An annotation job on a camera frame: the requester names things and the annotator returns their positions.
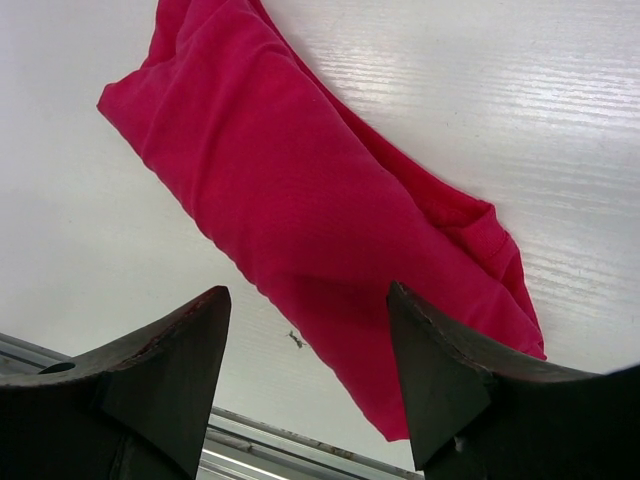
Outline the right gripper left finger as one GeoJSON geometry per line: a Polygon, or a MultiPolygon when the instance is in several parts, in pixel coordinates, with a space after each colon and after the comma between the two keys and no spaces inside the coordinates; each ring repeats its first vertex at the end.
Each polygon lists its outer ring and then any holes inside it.
{"type": "Polygon", "coordinates": [[[195,478],[230,315],[217,286],[97,349],[2,377],[2,478],[195,478]]]}

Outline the pink t-shirt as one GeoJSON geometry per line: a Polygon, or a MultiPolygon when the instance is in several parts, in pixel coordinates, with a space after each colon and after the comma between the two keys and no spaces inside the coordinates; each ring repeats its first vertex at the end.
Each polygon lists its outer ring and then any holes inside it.
{"type": "Polygon", "coordinates": [[[160,2],[147,58],[98,108],[386,439],[408,435],[393,282],[543,356],[520,252],[493,205],[350,111],[260,2],[160,2]]]}

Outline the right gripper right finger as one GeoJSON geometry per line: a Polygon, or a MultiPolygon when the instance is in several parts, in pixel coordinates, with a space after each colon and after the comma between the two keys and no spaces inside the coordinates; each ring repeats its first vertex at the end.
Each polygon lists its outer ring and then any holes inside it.
{"type": "Polygon", "coordinates": [[[513,350],[408,287],[387,296],[415,467],[428,479],[635,479],[639,370],[513,350]]]}

